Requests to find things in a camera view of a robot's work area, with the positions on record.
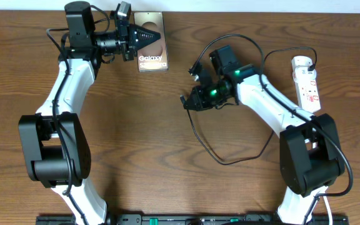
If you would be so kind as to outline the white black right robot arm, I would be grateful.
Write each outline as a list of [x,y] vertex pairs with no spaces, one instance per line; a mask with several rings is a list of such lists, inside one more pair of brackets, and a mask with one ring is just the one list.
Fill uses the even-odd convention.
[[195,62],[189,73],[198,81],[182,99],[187,111],[220,109],[233,98],[252,109],[279,138],[280,170],[287,189],[277,215],[283,223],[309,224],[320,199],[330,197],[328,187],[343,174],[352,174],[342,152],[334,119],[318,115],[321,107],[316,83],[315,57],[292,58],[297,101],[290,101],[251,64],[242,65],[229,46],[210,54],[219,79]]

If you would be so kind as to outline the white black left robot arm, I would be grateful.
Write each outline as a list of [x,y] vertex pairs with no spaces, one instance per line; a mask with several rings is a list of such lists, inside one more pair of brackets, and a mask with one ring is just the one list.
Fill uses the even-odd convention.
[[49,96],[18,129],[29,178],[59,194],[69,215],[38,216],[37,224],[116,224],[117,217],[98,194],[89,176],[91,150],[79,120],[89,88],[102,64],[116,55],[133,60],[137,52],[160,39],[156,31],[130,22],[131,5],[121,2],[104,15],[108,26],[96,30],[95,6],[86,1],[65,5],[66,27],[60,41],[59,72]]

